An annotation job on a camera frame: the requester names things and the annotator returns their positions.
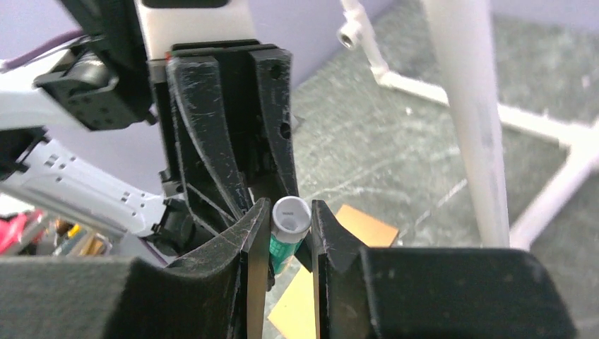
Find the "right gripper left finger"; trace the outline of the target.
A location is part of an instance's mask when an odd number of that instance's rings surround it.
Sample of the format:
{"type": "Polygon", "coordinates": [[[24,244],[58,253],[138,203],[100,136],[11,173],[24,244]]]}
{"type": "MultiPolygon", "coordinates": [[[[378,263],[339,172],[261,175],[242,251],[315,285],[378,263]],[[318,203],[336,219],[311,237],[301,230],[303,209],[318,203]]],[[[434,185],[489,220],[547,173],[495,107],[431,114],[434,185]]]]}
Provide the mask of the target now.
{"type": "Polygon", "coordinates": [[[260,338],[271,202],[159,268],[139,258],[5,256],[2,338],[260,338]]]}

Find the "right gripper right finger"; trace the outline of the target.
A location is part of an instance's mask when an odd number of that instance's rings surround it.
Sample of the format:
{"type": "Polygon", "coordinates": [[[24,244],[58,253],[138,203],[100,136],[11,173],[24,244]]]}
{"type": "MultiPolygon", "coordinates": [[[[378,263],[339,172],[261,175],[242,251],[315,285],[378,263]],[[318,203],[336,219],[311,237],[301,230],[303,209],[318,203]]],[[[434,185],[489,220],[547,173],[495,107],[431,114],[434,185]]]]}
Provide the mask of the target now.
{"type": "Polygon", "coordinates": [[[575,338],[547,269],[527,251],[363,247],[369,338],[575,338]]]}

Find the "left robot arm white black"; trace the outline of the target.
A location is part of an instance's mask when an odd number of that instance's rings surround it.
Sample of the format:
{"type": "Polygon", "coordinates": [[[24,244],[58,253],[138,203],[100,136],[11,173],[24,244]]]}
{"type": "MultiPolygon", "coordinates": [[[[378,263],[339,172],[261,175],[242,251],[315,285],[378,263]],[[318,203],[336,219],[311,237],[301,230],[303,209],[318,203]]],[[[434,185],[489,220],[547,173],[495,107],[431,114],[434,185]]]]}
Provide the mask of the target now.
{"type": "Polygon", "coordinates": [[[298,193],[291,53],[248,1],[62,1],[78,29],[1,64],[1,190],[184,254],[298,193]]]}

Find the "green white glue stick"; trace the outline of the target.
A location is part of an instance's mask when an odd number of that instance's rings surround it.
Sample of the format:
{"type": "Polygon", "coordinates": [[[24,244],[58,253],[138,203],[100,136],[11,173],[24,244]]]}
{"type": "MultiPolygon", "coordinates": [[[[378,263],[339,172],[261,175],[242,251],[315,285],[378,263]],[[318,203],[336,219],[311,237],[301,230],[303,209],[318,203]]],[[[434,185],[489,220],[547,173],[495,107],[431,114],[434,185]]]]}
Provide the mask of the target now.
{"type": "Polygon", "coordinates": [[[280,275],[311,227],[311,208],[297,196],[286,196],[273,206],[269,252],[274,275],[280,275]]]}

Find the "brown paper envelope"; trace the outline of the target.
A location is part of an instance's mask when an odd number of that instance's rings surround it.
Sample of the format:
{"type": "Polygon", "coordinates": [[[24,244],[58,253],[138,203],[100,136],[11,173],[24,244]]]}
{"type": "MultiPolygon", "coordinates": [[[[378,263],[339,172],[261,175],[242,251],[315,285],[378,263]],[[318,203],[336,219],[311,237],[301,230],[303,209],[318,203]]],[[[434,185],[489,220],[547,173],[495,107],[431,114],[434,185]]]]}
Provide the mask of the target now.
{"type": "Polygon", "coordinates": [[[369,338],[360,249],[391,246],[398,229],[347,205],[312,207],[312,270],[297,272],[268,320],[284,338],[369,338]]]}

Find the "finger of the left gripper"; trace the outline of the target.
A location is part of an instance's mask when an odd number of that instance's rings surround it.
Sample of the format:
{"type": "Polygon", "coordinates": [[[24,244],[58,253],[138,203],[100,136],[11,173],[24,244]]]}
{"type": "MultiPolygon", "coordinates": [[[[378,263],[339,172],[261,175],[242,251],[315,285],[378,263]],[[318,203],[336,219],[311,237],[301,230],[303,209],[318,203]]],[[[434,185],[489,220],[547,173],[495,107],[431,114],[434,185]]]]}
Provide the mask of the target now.
{"type": "Polygon", "coordinates": [[[259,198],[275,203],[285,196],[298,196],[292,145],[290,113],[291,53],[269,47],[250,53],[256,69],[256,87],[261,110],[261,136],[266,140],[261,159],[266,172],[252,187],[259,198]]]}
{"type": "Polygon", "coordinates": [[[242,118],[234,94],[243,75],[223,56],[172,55],[166,79],[186,205],[196,222],[221,233],[252,206],[235,150],[242,118]]]}

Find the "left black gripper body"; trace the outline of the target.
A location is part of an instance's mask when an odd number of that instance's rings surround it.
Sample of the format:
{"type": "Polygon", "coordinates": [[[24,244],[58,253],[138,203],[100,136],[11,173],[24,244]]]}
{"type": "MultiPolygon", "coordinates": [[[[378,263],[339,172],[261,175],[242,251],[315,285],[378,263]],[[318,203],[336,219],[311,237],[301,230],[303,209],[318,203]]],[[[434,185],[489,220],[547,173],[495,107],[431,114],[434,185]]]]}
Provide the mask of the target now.
{"type": "Polygon", "coordinates": [[[176,44],[156,103],[169,109],[173,160],[189,212],[203,225],[230,225],[253,205],[292,194],[292,54],[257,40],[176,44]]]}

